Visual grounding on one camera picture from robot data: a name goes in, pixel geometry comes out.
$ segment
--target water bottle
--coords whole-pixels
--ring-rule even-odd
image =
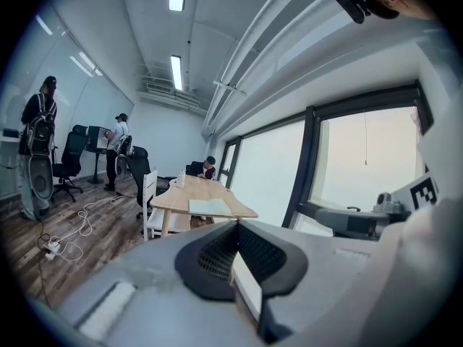
[[[187,174],[185,173],[184,170],[181,170],[179,172],[179,174],[177,175],[177,182],[176,182],[176,186],[177,188],[183,188],[185,186],[185,176]]]

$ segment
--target dark pants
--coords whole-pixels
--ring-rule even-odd
[[[114,187],[114,181],[116,180],[116,157],[117,153],[113,150],[108,150],[106,152],[106,174],[109,179],[109,186]]]

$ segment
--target white t-shirt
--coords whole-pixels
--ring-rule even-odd
[[[111,140],[111,141],[108,143],[108,150],[113,150],[113,149],[114,149],[114,146],[116,145],[116,143],[118,142],[118,140],[119,140],[123,135],[129,133],[129,127],[127,127],[127,123],[125,123],[125,122],[119,122],[119,123],[117,123],[116,125],[114,125],[113,133],[114,133],[114,137],[113,137],[113,140]]]

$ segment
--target air vent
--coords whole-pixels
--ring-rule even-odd
[[[174,93],[174,89],[172,87],[164,86],[164,85],[160,85],[160,84],[154,84],[152,82],[148,82],[146,84],[146,88],[148,90],[159,91],[161,93],[166,93],[166,94]]]

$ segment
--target wooden table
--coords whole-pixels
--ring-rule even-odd
[[[180,189],[175,185],[176,179],[170,181],[167,192],[154,197],[150,204],[153,208],[164,210],[161,236],[169,231],[171,213],[190,214],[190,200],[221,199],[229,206],[231,216],[215,215],[225,218],[257,218],[258,214],[243,205],[235,198],[232,191],[225,188],[219,181],[206,180],[194,176],[185,177],[185,186]]]

